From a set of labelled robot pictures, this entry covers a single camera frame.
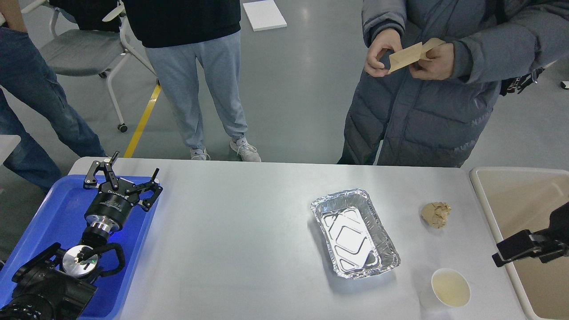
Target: yellow floor line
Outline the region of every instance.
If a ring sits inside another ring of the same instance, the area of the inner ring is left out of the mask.
[[[161,90],[162,89],[160,88],[160,85],[156,85],[156,87],[154,88],[152,96],[150,96],[150,100],[148,101],[148,105],[146,106],[146,109],[142,114],[142,118],[138,123],[137,129],[134,132],[133,137],[130,139],[129,146],[126,148],[125,155],[123,156],[124,158],[130,158],[133,156],[134,149],[137,148],[138,141],[142,136],[142,132],[146,127],[146,123],[150,118],[150,114],[152,113],[152,109],[154,109],[154,105],[156,104],[156,100],[158,99],[158,95],[160,94]]]

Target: hand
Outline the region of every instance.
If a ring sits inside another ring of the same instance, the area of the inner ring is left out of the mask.
[[[419,60],[415,64],[410,64],[411,76],[421,80],[444,80],[452,76],[455,67],[455,46],[452,43],[444,43],[438,47],[430,49],[425,54],[429,60]]]
[[[386,76],[389,70],[379,60],[388,50],[397,52],[401,49],[401,37],[395,29],[388,28],[381,31],[372,42],[372,45],[369,46],[364,65],[365,72],[376,78]]]
[[[8,23],[8,28],[28,32],[24,24],[24,19],[22,18],[22,13],[20,12],[18,0],[0,0],[0,14],[4,16],[4,19]]]

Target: blue tray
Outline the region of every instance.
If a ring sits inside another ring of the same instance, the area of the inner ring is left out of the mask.
[[[150,180],[150,177],[119,177],[135,184]],[[28,260],[55,242],[61,243],[62,248],[69,249],[81,240],[86,226],[83,215],[97,194],[97,190],[83,189],[83,179],[84,175],[68,175],[51,188],[6,265],[0,271],[0,307],[11,301],[12,292],[16,287],[16,283],[11,280],[12,276]],[[150,195],[151,192],[146,192],[141,195],[141,199]],[[158,201],[149,212],[144,212],[140,206],[133,208],[124,229],[109,238],[110,243],[122,245],[126,260],[125,268],[118,274],[95,281],[97,292],[80,319],[113,319],[119,313],[125,303],[138,254],[144,244],[157,204]],[[116,255],[112,251],[103,254],[100,262],[105,270],[114,269],[118,265]]]

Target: sneaker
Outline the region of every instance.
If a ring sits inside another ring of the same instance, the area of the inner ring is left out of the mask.
[[[231,141],[229,141],[229,146],[237,153],[242,161],[261,162],[261,157],[259,157],[259,154],[257,153],[257,148],[247,143],[247,139],[245,137],[237,141],[233,141],[233,139],[231,139]]]
[[[190,151],[190,154],[192,155],[192,160],[211,160],[211,157],[208,154],[208,151],[204,148],[204,150],[201,149],[192,149]]]

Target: white table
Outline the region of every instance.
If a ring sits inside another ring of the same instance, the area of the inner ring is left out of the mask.
[[[14,151],[20,143],[20,136],[13,134],[0,134],[0,165]]]
[[[526,319],[461,169],[128,158],[113,167],[119,177],[158,167],[164,187],[121,319]],[[310,203],[356,187],[369,193],[401,265],[346,280]],[[438,201],[452,207],[445,229],[419,216]],[[465,275],[472,298],[429,313],[418,293],[441,267]]]

